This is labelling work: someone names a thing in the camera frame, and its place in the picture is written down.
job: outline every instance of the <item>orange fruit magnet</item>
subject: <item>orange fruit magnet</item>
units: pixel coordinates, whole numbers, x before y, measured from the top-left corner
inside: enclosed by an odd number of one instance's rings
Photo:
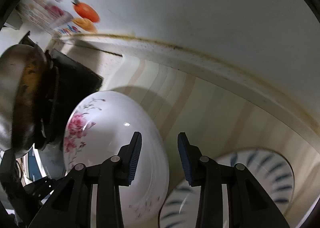
[[[99,22],[100,17],[98,13],[89,5],[84,2],[79,2],[79,0],[73,0],[73,9],[76,13],[82,17],[90,20],[91,22]]]
[[[87,18],[74,18],[72,22],[86,31],[97,33],[97,29],[94,24]]]

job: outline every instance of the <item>floral bowl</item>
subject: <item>floral bowl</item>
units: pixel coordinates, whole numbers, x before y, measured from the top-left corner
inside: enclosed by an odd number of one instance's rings
[[[142,148],[135,179],[120,187],[125,225],[146,221],[162,206],[169,183],[169,165],[161,136],[150,117],[135,101],[114,91],[89,95],[74,109],[64,135],[67,172],[76,164],[100,164],[129,144],[135,131]],[[92,227],[95,227],[97,188],[92,191]]]

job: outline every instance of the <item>stain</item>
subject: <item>stain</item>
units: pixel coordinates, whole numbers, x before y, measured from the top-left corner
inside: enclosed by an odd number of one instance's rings
[[[26,90],[28,89],[28,87],[29,87],[29,86],[27,86],[27,85],[21,86],[21,96],[24,95],[24,93],[26,92]]]
[[[304,119],[303,120],[306,121],[306,123],[308,123],[309,127],[318,136],[320,136],[319,123],[300,104],[298,104],[296,101],[291,99],[286,93],[284,93],[283,91],[281,91],[278,88],[274,87],[271,83],[267,82],[266,80],[263,80],[260,77],[255,76],[254,74],[250,73],[249,71],[246,71],[246,70],[240,68],[239,66],[233,65],[233,64],[231,64],[231,63],[229,63],[229,62],[227,62],[225,60],[222,60],[222,59],[219,59],[219,58],[215,58],[215,57],[210,56],[209,54],[201,52],[201,51],[193,50],[193,49],[190,49],[190,48],[184,48],[182,46],[178,46],[178,45],[175,45],[175,44],[170,44],[170,43],[166,43],[166,42],[162,42],[162,41],[158,41],[158,40],[153,40],[153,39],[147,39],[147,38],[138,38],[138,37],[129,36],[129,35],[118,35],[118,34],[74,34],[72,37],[107,37],[107,38],[122,39],[122,40],[127,40],[127,41],[142,41],[142,42],[147,42],[147,43],[151,43],[151,44],[161,45],[161,46],[163,46],[165,48],[170,48],[170,49],[174,49],[174,50],[182,50],[184,52],[192,53],[193,55],[196,55],[199,58],[204,58],[206,60],[222,64],[225,67],[230,68],[233,71],[236,71],[236,72],[238,72],[238,73],[250,78],[252,81],[257,83],[258,85],[264,86],[264,87],[270,89],[271,91],[275,92],[276,94],[278,94],[279,96],[281,96],[282,98],[287,100],[293,107],[295,107],[300,112],[300,115],[304,115]]]

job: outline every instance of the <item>stainless steel pot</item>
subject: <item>stainless steel pot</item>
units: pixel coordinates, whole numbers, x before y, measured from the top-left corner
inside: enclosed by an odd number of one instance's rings
[[[42,50],[17,44],[0,57],[0,149],[22,157],[34,143],[48,61]]]

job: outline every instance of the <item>blue and white plate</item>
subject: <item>blue and white plate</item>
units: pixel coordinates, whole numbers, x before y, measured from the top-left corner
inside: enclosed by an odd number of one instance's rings
[[[278,153],[268,150],[242,150],[215,159],[219,164],[242,163],[260,182],[279,210],[284,213],[292,199],[294,176],[289,163]],[[228,196],[222,186],[223,228],[228,228]],[[198,214],[200,187],[181,182],[168,196],[160,212],[160,228],[194,228]]]

